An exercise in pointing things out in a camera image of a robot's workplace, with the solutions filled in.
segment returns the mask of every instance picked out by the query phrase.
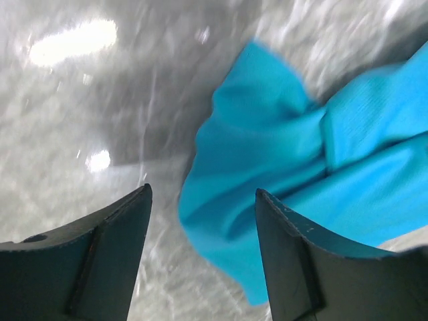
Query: turquoise fabric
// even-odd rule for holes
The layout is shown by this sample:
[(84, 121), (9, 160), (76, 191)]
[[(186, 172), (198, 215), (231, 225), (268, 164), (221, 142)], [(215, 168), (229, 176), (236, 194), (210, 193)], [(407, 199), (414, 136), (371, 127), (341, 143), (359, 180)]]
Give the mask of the turquoise fabric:
[(264, 303), (257, 188), (367, 245), (428, 224), (428, 45), (319, 106), (291, 68), (251, 43), (214, 93), (196, 145), (184, 230), (251, 304)]

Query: microfiber cloth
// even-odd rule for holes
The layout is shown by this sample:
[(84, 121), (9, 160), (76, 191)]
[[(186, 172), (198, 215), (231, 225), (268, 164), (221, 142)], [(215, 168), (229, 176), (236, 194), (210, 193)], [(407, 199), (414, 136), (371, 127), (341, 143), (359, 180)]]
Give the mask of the microfiber cloth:
[(289, 66), (250, 43), (196, 146), (179, 202), (184, 230), (251, 304), (267, 302), (257, 188), (366, 245), (428, 224), (428, 45), (319, 106)]

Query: screw hole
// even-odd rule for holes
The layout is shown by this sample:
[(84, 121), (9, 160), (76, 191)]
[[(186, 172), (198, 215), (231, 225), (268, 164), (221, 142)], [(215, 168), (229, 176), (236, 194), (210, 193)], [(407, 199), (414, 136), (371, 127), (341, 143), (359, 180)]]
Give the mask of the screw hole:
[(47, 239), (46, 235), (37, 234), (37, 235), (31, 236), (31, 237), (29, 237), (27, 239), (24, 239), (22, 243), (39, 242), (39, 241), (43, 241), (44, 239)]

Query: marble pattern surface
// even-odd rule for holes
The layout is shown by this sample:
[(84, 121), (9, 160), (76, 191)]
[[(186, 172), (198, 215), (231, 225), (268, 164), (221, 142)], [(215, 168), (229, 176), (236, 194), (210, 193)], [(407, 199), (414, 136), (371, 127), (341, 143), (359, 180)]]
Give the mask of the marble pattern surface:
[[(0, 1), (0, 241), (143, 183), (154, 207), (129, 320), (268, 321), (200, 258), (177, 199), (210, 97), (256, 37), (323, 101), (428, 40), (426, 0)], [(384, 244), (428, 243), (422, 229)]]

